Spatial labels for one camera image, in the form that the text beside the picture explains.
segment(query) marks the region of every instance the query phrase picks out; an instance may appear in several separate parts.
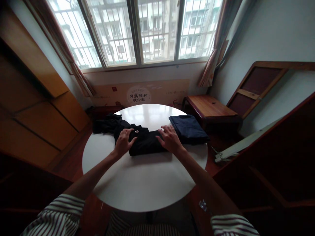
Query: cabinet door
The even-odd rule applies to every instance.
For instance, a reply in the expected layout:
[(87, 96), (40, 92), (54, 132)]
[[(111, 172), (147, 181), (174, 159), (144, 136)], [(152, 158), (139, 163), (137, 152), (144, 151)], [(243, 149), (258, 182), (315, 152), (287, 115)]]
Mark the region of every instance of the cabinet door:
[(78, 133), (49, 102), (24, 110), (16, 118), (59, 150), (63, 150)]
[(90, 121), (90, 118), (70, 91), (53, 99), (51, 103), (79, 132)]
[(44, 100), (11, 62), (0, 55), (0, 104), (9, 112), (16, 112)]
[(0, 149), (43, 168), (59, 153), (57, 149), (12, 119), (0, 121)]
[(4, 7), (1, 13), (0, 37), (4, 42), (53, 97), (68, 91), (66, 84), (13, 11)]

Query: window sill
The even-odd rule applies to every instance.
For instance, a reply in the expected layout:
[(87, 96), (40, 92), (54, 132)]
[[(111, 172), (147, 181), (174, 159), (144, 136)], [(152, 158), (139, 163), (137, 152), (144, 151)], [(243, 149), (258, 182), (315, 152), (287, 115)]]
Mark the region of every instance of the window sill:
[(131, 69), (146, 69), (146, 68), (154, 68), (154, 67), (166, 67), (166, 66), (177, 66), (184, 64), (194, 64), (194, 63), (205, 63), (207, 62), (209, 57), (196, 57), (196, 58), (184, 58), (178, 59), (177, 61), (164, 61), (164, 62), (152, 62), (145, 63), (142, 65), (125, 65), (125, 66), (112, 66), (112, 67), (98, 67), (98, 68), (90, 68), (90, 69), (82, 69), (81, 71), (84, 74), (96, 73), (96, 72), (106, 72), (106, 71), (120, 71), (120, 70), (131, 70)]

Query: window glass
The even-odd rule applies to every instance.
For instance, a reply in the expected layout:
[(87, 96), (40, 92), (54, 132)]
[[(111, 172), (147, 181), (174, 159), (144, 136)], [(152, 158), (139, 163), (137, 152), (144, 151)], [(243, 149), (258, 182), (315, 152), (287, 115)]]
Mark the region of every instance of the window glass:
[(107, 65), (109, 67), (135, 65), (136, 58), (126, 0), (86, 1), (102, 49), (105, 50)]
[(185, 1), (180, 59), (210, 56), (221, 5), (222, 0)]
[(179, 16), (178, 0), (138, 0), (138, 11), (143, 62), (173, 61)]
[(77, 0), (48, 0), (47, 2), (79, 68), (101, 67)]

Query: striped shirt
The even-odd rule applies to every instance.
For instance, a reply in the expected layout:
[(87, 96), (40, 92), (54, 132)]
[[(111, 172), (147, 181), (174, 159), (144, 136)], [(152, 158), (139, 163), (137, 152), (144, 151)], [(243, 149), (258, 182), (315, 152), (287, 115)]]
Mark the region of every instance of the striped shirt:
[[(79, 227), (85, 201), (67, 194), (61, 194), (22, 232), (22, 236), (73, 236)], [(211, 218), (215, 236), (257, 236), (259, 233), (250, 222), (240, 215), (221, 215)], [(113, 214), (109, 222), (107, 235), (156, 235), (174, 236), (180, 233), (172, 226), (139, 225), (130, 227)]]

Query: curtain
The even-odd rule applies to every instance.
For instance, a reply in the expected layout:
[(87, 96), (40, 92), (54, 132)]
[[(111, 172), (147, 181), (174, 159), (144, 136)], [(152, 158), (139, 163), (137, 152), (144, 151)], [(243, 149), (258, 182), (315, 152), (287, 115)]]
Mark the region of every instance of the curtain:
[(50, 40), (53, 40), (54, 45), (58, 47), (58, 54), (62, 56), (69, 64), (69, 67), (76, 78), (83, 94), (86, 97), (92, 97), (96, 94), (95, 90), (85, 78), (84, 74), (76, 64), (74, 57), (64, 39), (62, 30), (50, 9), (49, 3), (44, 0), (24, 0), (31, 12), (35, 14), (35, 18), (40, 21), (42, 26), (45, 27), (46, 33), (49, 34)]
[(242, 0), (223, 0), (219, 22), (215, 33), (213, 51), (206, 63), (202, 77), (198, 83), (199, 87), (212, 86), (214, 71), (218, 63), (222, 45), (229, 33)]

